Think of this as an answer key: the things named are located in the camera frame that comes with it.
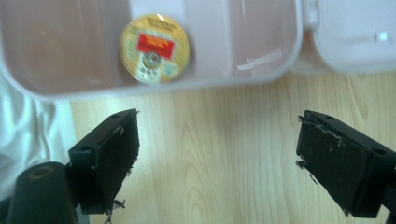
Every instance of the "red label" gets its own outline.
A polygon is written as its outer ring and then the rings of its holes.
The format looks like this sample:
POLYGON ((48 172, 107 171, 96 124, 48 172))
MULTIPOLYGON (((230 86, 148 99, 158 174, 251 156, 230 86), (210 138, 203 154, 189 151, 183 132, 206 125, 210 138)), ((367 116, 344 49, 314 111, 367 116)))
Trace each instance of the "red label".
POLYGON ((136 48, 144 53, 154 51, 163 58, 171 59, 174 46, 173 41, 155 35, 140 34, 136 48))

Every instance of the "white cloth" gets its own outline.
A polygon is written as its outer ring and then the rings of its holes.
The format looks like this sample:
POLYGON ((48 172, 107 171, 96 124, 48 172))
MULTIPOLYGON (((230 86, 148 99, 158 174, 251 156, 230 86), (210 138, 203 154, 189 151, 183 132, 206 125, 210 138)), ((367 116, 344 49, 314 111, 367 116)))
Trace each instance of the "white cloth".
POLYGON ((45 161, 69 161, 76 143, 67 101, 43 103, 16 91, 0 74, 0 201, 12 196, 17 176, 45 161))

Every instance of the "white plastic container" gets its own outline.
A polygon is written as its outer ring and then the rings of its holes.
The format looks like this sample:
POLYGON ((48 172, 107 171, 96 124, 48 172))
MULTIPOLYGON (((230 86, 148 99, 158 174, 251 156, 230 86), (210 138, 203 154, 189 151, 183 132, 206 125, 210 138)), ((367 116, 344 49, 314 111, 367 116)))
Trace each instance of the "white plastic container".
POLYGON ((331 68, 393 70, 395 12, 393 0, 3 0, 0 67, 45 99, 264 83, 293 66, 305 28, 331 68), (160 87, 136 81, 120 60, 124 26, 148 13, 180 23, 191 44, 184 74, 160 87))

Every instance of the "gold tin lid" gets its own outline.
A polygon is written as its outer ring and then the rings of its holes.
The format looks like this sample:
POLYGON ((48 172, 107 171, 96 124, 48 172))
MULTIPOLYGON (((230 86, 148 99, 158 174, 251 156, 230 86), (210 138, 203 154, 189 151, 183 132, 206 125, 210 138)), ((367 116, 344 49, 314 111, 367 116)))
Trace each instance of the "gold tin lid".
POLYGON ((178 77, 189 62, 190 45, 183 29, 160 14, 131 21, 120 42, 120 56, 128 72, 151 86, 178 77))

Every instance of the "wood grain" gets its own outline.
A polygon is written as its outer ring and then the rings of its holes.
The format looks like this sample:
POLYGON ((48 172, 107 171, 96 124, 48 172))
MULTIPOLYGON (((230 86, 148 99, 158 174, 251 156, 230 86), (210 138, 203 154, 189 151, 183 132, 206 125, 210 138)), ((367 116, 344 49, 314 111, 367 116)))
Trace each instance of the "wood grain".
MULTIPOLYGON (((113 223, 385 223, 345 217, 295 149, 306 109, 396 148, 396 73, 286 75, 266 85, 107 97, 73 103, 81 138, 104 118, 140 110, 140 155, 113 223)), ((105 216, 91 216, 104 223, 105 216)))

